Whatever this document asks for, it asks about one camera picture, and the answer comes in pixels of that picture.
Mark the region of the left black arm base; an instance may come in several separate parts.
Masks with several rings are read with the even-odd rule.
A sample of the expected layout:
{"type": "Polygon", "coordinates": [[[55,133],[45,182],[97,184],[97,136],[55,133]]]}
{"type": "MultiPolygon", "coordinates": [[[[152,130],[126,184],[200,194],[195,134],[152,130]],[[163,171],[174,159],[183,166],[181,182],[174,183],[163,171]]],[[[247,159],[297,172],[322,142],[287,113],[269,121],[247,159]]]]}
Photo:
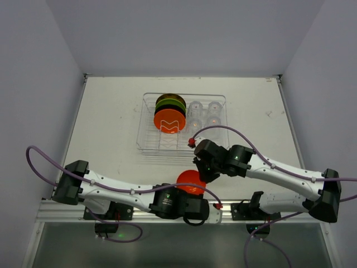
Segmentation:
{"type": "MultiPolygon", "coordinates": [[[[111,202],[109,209],[106,214],[96,214],[98,218],[104,221],[131,221],[133,215],[133,207],[122,204],[111,202]]],[[[109,234],[114,234],[118,230],[118,225],[116,224],[105,224],[102,222],[96,223],[94,226],[94,231],[97,235],[108,237],[109,234]]]]}

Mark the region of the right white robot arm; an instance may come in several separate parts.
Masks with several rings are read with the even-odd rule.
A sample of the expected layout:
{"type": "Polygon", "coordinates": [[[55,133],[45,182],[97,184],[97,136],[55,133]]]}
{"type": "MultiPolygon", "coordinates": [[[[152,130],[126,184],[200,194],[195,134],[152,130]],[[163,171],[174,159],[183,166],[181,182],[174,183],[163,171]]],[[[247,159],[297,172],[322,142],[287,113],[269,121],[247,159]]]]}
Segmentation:
{"type": "Polygon", "coordinates": [[[321,173],[269,162],[245,146],[234,145],[225,149],[200,137],[192,142],[191,147],[195,155],[193,162],[202,182],[210,183],[224,174],[259,179],[289,190],[287,193],[254,192],[241,212],[255,218],[282,212],[300,212],[308,213],[319,221],[337,222],[341,197],[337,171],[326,169],[321,173]]]}

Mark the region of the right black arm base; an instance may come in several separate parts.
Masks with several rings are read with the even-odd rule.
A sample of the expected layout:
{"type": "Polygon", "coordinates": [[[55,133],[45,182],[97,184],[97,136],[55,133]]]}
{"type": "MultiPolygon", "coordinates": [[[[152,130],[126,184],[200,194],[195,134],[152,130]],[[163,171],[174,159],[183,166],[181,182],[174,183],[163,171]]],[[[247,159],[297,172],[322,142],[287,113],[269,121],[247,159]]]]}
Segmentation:
{"type": "Polygon", "coordinates": [[[231,218],[234,221],[270,222],[281,217],[281,213],[266,213],[260,209],[259,201],[263,191],[254,192],[251,199],[243,199],[230,205],[231,218]]]}

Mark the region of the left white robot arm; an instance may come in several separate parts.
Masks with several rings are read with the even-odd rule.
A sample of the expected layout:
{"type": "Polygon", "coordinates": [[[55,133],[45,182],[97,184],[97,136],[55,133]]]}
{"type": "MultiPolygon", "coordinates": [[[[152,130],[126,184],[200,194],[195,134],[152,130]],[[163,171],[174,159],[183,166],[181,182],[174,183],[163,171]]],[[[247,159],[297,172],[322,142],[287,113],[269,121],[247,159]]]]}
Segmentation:
{"type": "Polygon", "coordinates": [[[170,184],[135,185],[89,170],[89,163],[74,161],[64,167],[52,200],[67,205],[83,203],[93,213],[104,215],[111,203],[121,203],[162,219],[205,222],[209,202],[170,184]]]}

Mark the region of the orange bowl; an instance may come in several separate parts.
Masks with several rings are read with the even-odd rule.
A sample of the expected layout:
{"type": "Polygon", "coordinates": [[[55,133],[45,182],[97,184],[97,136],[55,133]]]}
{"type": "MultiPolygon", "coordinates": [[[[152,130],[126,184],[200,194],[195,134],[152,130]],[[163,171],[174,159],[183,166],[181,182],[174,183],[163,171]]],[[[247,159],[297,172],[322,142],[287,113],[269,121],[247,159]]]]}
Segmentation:
{"type": "MultiPolygon", "coordinates": [[[[204,188],[206,187],[206,183],[204,183],[200,180],[200,174],[197,170],[183,171],[178,176],[176,182],[177,183],[195,184],[195,185],[199,185],[204,188]]],[[[182,186],[178,186],[178,188],[186,191],[189,194],[193,194],[193,195],[203,195],[205,192],[201,188],[197,188],[195,186],[182,185],[182,186]]]]}

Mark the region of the orange plate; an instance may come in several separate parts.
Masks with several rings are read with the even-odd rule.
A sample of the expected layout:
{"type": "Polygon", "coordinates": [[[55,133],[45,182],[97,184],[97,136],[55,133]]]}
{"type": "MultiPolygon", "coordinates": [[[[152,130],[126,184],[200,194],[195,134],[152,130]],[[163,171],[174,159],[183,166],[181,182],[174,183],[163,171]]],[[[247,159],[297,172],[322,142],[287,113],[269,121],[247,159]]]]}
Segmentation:
{"type": "Polygon", "coordinates": [[[153,118],[155,127],[164,133],[178,133],[186,125],[185,116],[174,109],[164,109],[158,111],[153,118]]]}

